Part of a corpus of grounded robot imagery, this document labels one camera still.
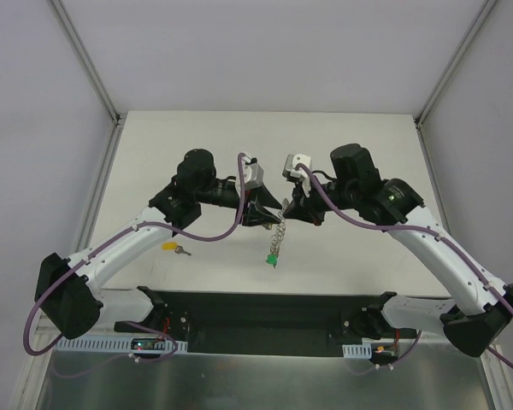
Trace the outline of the metal disc with keyrings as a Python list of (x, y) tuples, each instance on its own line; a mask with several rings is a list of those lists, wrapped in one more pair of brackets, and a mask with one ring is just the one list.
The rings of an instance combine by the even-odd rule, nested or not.
[(281, 202), (281, 210), (278, 213), (278, 218), (280, 219), (280, 223), (277, 224), (274, 228), (274, 234), (272, 236), (272, 240), (269, 247), (269, 254), (273, 253), (278, 255), (280, 254), (280, 246), (283, 242), (285, 233), (286, 233), (286, 219), (283, 217), (282, 212), (285, 209), (285, 206), (289, 203), (287, 198), (284, 198)]

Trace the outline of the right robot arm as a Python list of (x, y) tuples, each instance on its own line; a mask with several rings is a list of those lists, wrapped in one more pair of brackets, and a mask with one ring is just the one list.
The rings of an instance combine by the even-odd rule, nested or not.
[(334, 149), (335, 173), (321, 184), (307, 155), (290, 154), (283, 175), (294, 184), (284, 216), (320, 226), (326, 213), (360, 228), (389, 234), (448, 291), (446, 299), (386, 292), (348, 319), (360, 337), (378, 340), (396, 329), (446, 337), (463, 354), (479, 357), (513, 320), (513, 283), (491, 274), (434, 218), (422, 197), (402, 179), (383, 179), (358, 143)]

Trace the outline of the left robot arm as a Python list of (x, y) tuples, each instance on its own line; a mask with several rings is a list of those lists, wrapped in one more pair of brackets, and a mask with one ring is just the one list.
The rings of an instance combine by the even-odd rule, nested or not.
[[(104, 286), (143, 253), (176, 235), (213, 243), (239, 226), (279, 223), (270, 211), (280, 204), (265, 187), (257, 159), (239, 154), (237, 168), (237, 176), (218, 179), (208, 150), (188, 151), (170, 182), (118, 232), (67, 258), (56, 253), (44, 258), (35, 291), (37, 308), (68, 340), (101, 323), (135, 322), (146, 332), (162, 329), (165, 303), (154, 291), (144, 286), (132, 290)], [(187, 232), (204, 204), (234, 210), (233, 224), (226, 232), (214, 237)]]

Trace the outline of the green tag key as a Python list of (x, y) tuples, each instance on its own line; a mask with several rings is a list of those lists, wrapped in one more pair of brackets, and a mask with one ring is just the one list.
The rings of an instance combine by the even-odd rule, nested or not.
[(266, 263), (272, 266), (273, 268), (276, 268), (278, 264), (278, 255), (273, 253), (268, 254)]

